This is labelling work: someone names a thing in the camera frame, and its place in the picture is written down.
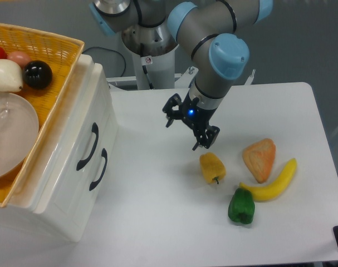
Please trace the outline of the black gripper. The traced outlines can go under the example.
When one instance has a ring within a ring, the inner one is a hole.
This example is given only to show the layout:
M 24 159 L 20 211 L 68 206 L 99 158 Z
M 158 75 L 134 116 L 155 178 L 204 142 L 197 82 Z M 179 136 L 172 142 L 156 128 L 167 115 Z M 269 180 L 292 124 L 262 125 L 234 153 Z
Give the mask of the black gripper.
M 175 93 L 167 100 L 162 109 L 167 119 L 165 127 L 170 127 L 174 120 L 182 120 L 193 131 L 196 138 L 193 151 L 198 147 L 209 149 L 220 132 L 219 127 L 209 124 L 216 109 L 205 110 L 199 107 L 198 103 L 199 98 L 197 97 L 191 100 L 187 94 L 182 101 L 180 96 Z

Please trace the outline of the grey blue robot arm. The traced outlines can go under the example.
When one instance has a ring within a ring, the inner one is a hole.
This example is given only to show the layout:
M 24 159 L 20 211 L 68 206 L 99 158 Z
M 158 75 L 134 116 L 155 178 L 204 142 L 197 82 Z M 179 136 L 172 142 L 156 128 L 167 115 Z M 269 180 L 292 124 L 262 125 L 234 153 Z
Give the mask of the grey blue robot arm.
M 215 1 L 199 8 L 182 2 L 171 12 L 164 1 L 92 1 L 90 11 L 107 36 L 117 33 L 131 53 L 138 89 L 173 88 L 175 50 L 198 67 L 185 98 L 173 95 L 163 107 L 168 125 L 181 120 L 196 146 L 209 148 L 219 134 L 210 119 L 249 60 L 242 27 L 270 15 L 272 1 Z

